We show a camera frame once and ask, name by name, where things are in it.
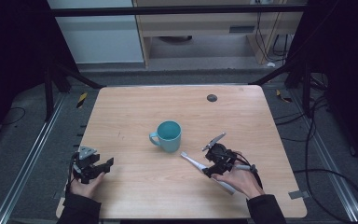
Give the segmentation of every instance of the table top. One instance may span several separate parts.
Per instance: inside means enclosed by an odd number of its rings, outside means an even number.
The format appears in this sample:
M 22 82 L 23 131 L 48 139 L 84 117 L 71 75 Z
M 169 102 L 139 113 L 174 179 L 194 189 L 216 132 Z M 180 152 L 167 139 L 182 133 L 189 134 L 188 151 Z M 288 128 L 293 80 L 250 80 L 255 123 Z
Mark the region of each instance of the table top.
M 214 94 L 217 101 L 209 102 Z M 173 119 L 182 126 L 178 151 L 164 152 L 148 138 L 158 125 Z M 219 143 L 240 151 L 255 164 L 267 194 L 274 194 L 285 217 L 304 217 L 293 171 L 258 86 L 143 86 L 100 90 L 81 146 L 101 155 L 96 163 L 114 157 L 95 200 L 102 203 L 100 218 L 244 218 L 246 197 L 228 194 L 180 156 L 212 166 L 205 147 L 222 132 Z M 62 212 L 61 199 L 57 216 Z

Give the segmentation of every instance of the person's left hand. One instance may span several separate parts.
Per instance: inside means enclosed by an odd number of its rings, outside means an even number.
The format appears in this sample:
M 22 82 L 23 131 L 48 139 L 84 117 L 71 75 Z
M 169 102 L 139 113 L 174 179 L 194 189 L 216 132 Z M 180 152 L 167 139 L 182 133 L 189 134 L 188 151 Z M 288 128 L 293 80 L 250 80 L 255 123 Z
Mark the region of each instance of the person's left hand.
M 104 172 L 100 173 L 97 178 L 91 179 L 89 184 L 82 184 L 80 179 L 74 179 L 71 183 L 71 192 L 86 198 L 92 199 L 95 190 L 103 181 Z

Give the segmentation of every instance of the human hand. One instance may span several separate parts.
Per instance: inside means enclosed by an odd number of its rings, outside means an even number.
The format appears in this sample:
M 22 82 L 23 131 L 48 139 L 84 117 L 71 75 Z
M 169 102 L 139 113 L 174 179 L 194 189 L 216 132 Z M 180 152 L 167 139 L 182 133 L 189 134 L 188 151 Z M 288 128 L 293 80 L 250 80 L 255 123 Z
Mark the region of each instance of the human hand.
M 88 184 L 82 184 L 80 179 L 74 179 L 71 183 L 71 192 L 92 199 L 95 190 L 103 181 L 103 177 L 104 172 L 100 173 L 97 178 L 91 179 Z
M 230 172 L 225 172 L 223 175 L 212 174 L 212 178 L 228 183 L 237 191 L 245 194 L 249 199 L 265 194 L 250 171 L 240 170 L 235 166 Z

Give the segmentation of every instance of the black sleeve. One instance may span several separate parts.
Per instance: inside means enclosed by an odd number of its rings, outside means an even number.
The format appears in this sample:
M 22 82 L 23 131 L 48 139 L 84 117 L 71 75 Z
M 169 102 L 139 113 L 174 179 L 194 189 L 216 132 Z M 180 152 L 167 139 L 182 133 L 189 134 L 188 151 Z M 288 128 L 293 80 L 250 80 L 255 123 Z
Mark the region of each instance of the black sleeve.
M 247 203 L 249 213 L 255 224 L 286 223 L 281 208 L 274 195 L 260 195 L 247 201 Z
M 64 208 L 57 224 L 98 224 L 100 203 L 70 193 L 65 196 L 63 206 Z

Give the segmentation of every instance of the mug handle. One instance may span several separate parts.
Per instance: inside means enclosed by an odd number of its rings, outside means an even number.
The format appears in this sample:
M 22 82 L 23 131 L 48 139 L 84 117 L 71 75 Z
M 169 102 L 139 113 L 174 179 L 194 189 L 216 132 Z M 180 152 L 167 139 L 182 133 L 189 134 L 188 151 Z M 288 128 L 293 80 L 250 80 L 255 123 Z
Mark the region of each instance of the mug handle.
M 154 145 L 160 147 L 161 146 L 161 143 L 159 141 L 155 141 L 153 138 L 154 137 L 157 137 L 157 133 L 150 133 L 149 134 L 149 139 L 150 139 L 150 142 L 152 142 Z

